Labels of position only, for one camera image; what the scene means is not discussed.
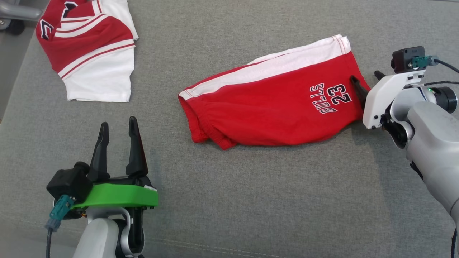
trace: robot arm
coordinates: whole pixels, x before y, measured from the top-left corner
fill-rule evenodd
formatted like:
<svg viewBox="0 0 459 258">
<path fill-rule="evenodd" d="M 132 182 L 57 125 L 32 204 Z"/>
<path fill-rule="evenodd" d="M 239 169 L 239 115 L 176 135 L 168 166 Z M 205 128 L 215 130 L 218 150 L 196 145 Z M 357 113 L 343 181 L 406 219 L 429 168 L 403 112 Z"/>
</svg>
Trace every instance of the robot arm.
<svg viewBox="0 0 459 258">
<path fill-rule="evenodd" d="M 361 100 L 363 123 L 368 129 L 383 128 L 397 147 L 407 151 L 411 168 L 458 226 L 459 121 L 451 115 L 458 99 L 449 87 L 420 84 L 427 66 L 445 63 L 425 56 L 422 46 L 398 50 L 392 56 L 396 74 L 384 76 L 376 71 L 379 82 Z"/>
<path fill-rule="evenodd" d="M 429 192 L 459 222 L 459 121 L 438 105 L 418 102 L 408 111 L 415 133 L 407 159 Z"/>
<path fill-rule="evenodd" d="M 135 117 L 129 119 L 131 148 L 126 175 L 110 177 L 106 167 L 108 124 L 102 123 L 90 165 L 77 162 L 59 170 L 46 189 L 57 200 L 46 224 L 47 257 L 51 233 L 62 219 L 88 218 L 74 258 L 142 258 L 143 211 L 158 205 L 158 193 L 148 178 L 148 166 Z M 122 219 L 111 216 L 121 215 Z"/>
</svg>

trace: teal connector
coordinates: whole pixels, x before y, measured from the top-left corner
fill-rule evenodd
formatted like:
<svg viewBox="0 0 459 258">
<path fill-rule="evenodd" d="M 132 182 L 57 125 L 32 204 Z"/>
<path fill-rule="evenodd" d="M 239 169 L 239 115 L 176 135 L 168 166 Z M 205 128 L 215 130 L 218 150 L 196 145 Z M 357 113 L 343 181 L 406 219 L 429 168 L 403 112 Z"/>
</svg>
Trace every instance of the teal connector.
<svg viewBox="0 0 459 258">
<path fill-rule="evenodd" d="M 427 66 L 435 66 L 437 65 L 434 62 L 436 56 L 418 56 L 412 59 L 411 68 L 426 68 Z"/>
<path fill-rule="evenodd" d="M 75 201 L 70 196 L 62 195 L 54 205 L 45 228 L 56 232 L 59 226 L 61 226 L 61 220 L 64 219 L 64 216 L 70 211 L 74 203 Z"/>
</svg>

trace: white fabric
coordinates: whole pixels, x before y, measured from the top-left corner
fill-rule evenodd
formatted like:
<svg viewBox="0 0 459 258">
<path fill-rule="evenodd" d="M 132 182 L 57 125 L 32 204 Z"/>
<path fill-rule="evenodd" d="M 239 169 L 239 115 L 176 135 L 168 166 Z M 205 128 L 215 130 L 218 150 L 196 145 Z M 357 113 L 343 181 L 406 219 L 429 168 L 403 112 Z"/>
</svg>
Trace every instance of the white fabric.
<svg viewBox="0 0 459 258">
<path fill-rule="evenodd" d="M 74 28 L 78 28 L 83 26 L 86 23 L 86 21 L 81 21 L 81 22 L 64 22 L 61 23 L 61 29 L 64 30 L 71 30 Z"/>
<path fill-rule="evenodd" d="M 133 70 L 133 48 L 97 58 L 63 79 L 67 99 L 129 102 Z"/>
<path fill-rule="evenodd" d="M 127 39 L 127 40 L 119 41 L 117 43 L 103 46 L 71 62 L 69 65 L 67 65 L 64 69 L 62 69 L 59 72 L 59 76 L 62 79 L 65 79 L 66 77 L 72 75 L 72 73 L 76 72 L 80 66 L 83 66 L 86 63 L 92 62 L 95 59 L 100 58 L 102 56 L 110 55 L 113 53 L 113 51 L 122 51 L 128 48 L 134 48 L 134 47 L 135 45 L 132 39 Z"/>
<path fill-rule="evenodd" d="M 86 17 L 74 17 L 74 18 L 62 18 L 61 22 L 74 22 L 74 21 L 86 21 L 91 19 L 92 16 L 86 16 Z"/>
<path fill-rule="evenodd" d="M 338 38 L 333 36 L 311 45 L 263 56 L 260 61 L 257 61 L 258 63 L 254 62 L 256 64 L 198 84 L 193 88 L 180 92 L 179 96 L 184 100 L 188 100 L 192 97 L 213 93 L 226 85 L 255 82 L 322 63 L 347 54 L 350 51 L 351 46 L 347 37 Z"/>
<path fill-rule="evenodd" d="M 341 34 L 338 34 L 338 35 L 335 35 L 333 37 L 329 37 L 329 38 L 326 38 L 326 39 L 321 39 L 321 40 L 316 41 L 314 43 L 311 43 L 309 45 L 299 46 L 299 47 L 296 47 L 296 48 L 287 49 L 287 50 L 282 51 L 282 52 L 278 52 L 278 53 L 273 53 L 273 54 L 269 54 L 269 55 L 266 55 L 266 56 L 262 56 L 262 57 L 259 57 L 259 58 L 255 59 L 255 60 L 253 60 L 252 62 L 248 63 L 248 65 L 249 64 L 258 63 L 258 62 L 262 62 L 262 61 L 266 61 L 266 60 L 269 60 L 269 59 L 273 59 L 275 57 L 278 57 L 278 56 L 281 56 L 281 55 L 285 55 L 285 54 L 290 54 L 290 53 L 301 51 L 301 50 L 307 50 L 307 49 L 312 49 L 312 48 L 315 48 L 315 47 L 318 47 L 318 46 L 332 44 L 335 40 L 338 40 L 340 38 L 342 38 L 342 36 L 341 36 Z"/>
<path fill-rule="evenodd" d="M 122 21 L 131 31 L 134 40 L 139 39 L 126 0 L 94 0 L 92 6 L 96 15 L 100 13 L 97 2 L 99 2 L 103 13 Z"/>
</svg>

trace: printed number 23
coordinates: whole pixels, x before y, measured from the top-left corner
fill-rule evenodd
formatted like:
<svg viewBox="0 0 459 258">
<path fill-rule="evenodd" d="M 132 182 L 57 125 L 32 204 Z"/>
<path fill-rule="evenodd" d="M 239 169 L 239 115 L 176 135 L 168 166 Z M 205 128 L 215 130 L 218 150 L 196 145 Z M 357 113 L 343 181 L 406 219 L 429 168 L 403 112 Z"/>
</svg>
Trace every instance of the printed number 23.
<svg viewBox="0 0 459 258">
<path fill-rule="evenodd" d="M 348 103 L 351 100 L 351 97 L 349 96 L 348 93 L 346 93 L 346 87 L 344 85 L 339 84 L 334 87 L 330 87 L 327 89 L 327 94 L 328 96 L 332 97 L 331 102 L 335 105 L 338 105 L 340 102 L 342 103 Z"/>
</svg>

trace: chair wheel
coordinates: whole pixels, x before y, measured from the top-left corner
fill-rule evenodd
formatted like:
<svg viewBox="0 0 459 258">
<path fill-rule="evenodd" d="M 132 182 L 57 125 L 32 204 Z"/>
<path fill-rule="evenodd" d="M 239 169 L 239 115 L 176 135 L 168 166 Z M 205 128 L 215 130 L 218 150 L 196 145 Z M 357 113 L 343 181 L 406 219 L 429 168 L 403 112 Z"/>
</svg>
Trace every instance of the chair wheel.
<svg viewBox="0 0 459 258">
<path fill-rule="evenodd" d="M 5 32 L 12 35 L 20 35 L 25 29 L 24 21 L 22 20 L 11 20 L 10 25 L 6 27 Z"/>
</svg>

